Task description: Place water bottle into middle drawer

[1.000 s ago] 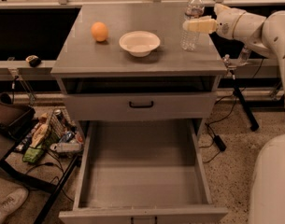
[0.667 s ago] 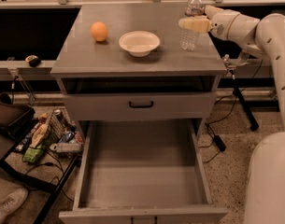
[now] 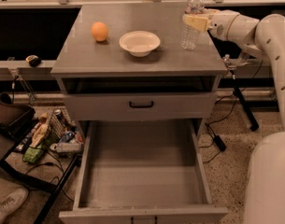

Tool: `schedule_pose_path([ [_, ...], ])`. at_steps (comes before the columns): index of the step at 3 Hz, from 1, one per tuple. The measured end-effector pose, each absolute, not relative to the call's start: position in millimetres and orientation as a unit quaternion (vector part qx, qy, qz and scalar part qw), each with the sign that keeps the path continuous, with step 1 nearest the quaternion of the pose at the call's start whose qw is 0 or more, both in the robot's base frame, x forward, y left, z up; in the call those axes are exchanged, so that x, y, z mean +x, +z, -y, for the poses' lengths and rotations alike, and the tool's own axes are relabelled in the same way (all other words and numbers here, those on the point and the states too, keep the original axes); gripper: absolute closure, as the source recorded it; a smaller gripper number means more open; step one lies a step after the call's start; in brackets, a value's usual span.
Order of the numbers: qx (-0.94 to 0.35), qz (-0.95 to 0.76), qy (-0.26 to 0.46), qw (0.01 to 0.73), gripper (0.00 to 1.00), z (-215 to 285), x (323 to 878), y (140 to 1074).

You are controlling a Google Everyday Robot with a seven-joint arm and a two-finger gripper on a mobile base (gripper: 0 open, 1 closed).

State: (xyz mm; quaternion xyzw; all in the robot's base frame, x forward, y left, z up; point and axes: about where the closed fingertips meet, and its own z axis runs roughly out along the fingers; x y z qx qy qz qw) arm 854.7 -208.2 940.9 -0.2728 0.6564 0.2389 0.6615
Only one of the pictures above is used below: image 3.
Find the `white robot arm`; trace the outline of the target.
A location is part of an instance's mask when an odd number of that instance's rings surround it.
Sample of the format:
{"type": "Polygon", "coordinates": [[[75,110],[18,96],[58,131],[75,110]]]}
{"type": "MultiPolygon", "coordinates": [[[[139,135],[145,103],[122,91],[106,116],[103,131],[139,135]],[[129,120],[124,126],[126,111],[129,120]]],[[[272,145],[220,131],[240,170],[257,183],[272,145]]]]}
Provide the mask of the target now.
{"type": "Polygon", "coordinates": [[[258,20],[232,10],[206,8],[202,13],[185,14],[182,20],[269,61],[282,131],[267,135],[252,151],[243,224],[285,224],[285,17],[270,14],[258,20]]]}

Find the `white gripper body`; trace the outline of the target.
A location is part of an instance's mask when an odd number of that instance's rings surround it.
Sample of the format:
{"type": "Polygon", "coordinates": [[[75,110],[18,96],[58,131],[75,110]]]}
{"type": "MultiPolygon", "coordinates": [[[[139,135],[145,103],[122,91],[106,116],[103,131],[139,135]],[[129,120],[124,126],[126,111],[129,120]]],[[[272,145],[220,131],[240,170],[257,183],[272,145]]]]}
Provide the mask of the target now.
{"type": "Polygon", "coordinates": [[[238,35],[234,34],[234,23],[239,16],[239,12],[232,10],[217,10],[209,15],[209,33],[222,41],[237,40],[238,35]]]}

